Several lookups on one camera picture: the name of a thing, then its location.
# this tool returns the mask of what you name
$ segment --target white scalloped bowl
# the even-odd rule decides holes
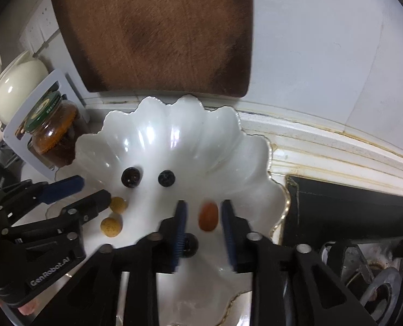
[[[231,107],[208,111],[190,95],[172,105],[148,97],[132,113],[110,112],[99,133],[78,139],[75,161],[59,169],[56,179],[78,174],[86,187],[70,201],[54,205],[50,215],[103,188],[127,200],[117,237],[108,238],[100,231],[110,209],[84,225],[90,256],[104,243],[114,247],[136,243],[173,215],[179,199],[185,200],[186,231],[196,235],[199,249],[194,257],[180,260],[175,274],[158,275],[160,325],[218,325],[225,321],[230,301],[251,289],[251,276],[235,274],[228,265],[221,223],[213,232],[198,227],[200,206],[213,200],[220,207],[223,200],[231,199],[238,216],[254,230],[272,236],[290,200],[285,188],[269,175],[271,154],[265,137],[242,131]],[[120,180],[131,166],[142,169],[141,182],[134,189]],[[174,185],[165,188],[158,183],[163,170],[173,171]]]

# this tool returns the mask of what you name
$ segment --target jar lid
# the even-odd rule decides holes
[[[39,105],[36,105],[33,113],[25,122],[25,131],[30,133],[39,127],[48,118],[49,114],[54,110],[60,100],[61,93],[59,91],[49,93]]]

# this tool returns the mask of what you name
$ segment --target brown board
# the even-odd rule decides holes
[[[87,89],[242,97],[253,0],[52,0]]]

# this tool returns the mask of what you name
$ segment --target black stove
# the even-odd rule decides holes
[[[309,244],[378,325],[403,326],[403,197],[294,176],[287,188],[282,244]]]

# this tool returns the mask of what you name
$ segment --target blueberry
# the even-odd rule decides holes
[[[122,174],[122,184],[128,188],[134,188],[141,181],[141,173],[137,168],[130,167],[125,169]]]
[[[159,174],[157,180],[163,187],[169,187],[174,184],[176,177],[171,170],[164,170],[161,174]]]
[[[194,234],[185,234],[185,246],[183,247],[182,257],[188,258],[196,254],[198,250],[198,240]]]

